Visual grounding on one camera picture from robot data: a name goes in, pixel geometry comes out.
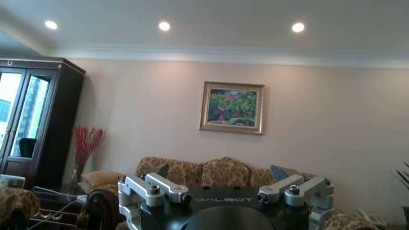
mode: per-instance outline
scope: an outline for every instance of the glass cabinet door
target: glass cabinet door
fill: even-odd
[[[3,156],[11,133],[24,72],[22,69],[0,68],[0,157]]]
[[[42,122],[47,115],[44,111],[50,81],[46,76],[28,75],[28,86],[10,152],[12,157],[32,158]]]

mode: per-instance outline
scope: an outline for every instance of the metal robot arm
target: metal robot arm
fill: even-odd
[[[280,197],[284,196],[284,192],[289,186],[293,184],[300,185],[303,182],[303,176],[292,175],[275,184],[261,186],[257,194],[257,201],[263,204],[276,204]]]
[[[164,204],[164,195],[174,203],[188,203],[188,187],[172,183],[156,173],[146,175],[146,181],[136,176],[126,176],[118,183],[119,211],[127,218],[131,230],[139,230],[140,212],[138,203],[146,200],[150,207],[160,207]]]
[[[156,185],[164,190],[171,202],[180,204],[191,202],[192,196],[188,194],[190,189],[184,185],[175,184],[156,173],[147,174],[146,181],[150,185]]]
[[[300,186],[292,185],[285,191],[285,203],[292,207],[315,206],[311,214],[311,229],[321,229],[333,213],[333,185],[321,177],[315,177]]]

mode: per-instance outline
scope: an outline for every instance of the painting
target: painting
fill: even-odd
[[[261,135],[264,85],[205,82],[200,130]]]

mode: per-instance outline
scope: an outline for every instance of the wooden cabinet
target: wooden cabinet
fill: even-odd
[[[64,58],[0,57],[0,173],[62,183],[86,71]]]

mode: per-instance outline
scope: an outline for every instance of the red decorative branches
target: red decorative branches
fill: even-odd
[[[74,131],[76,135],[76,147],[78,147],[76,158],[75,158],[76,160],[75,174],[76,174],[76,181],[79,181],[88,158],[94,150],[104,140],[106,131],[100,128],[90,129],[82,126],[76,126],[74,128]]]

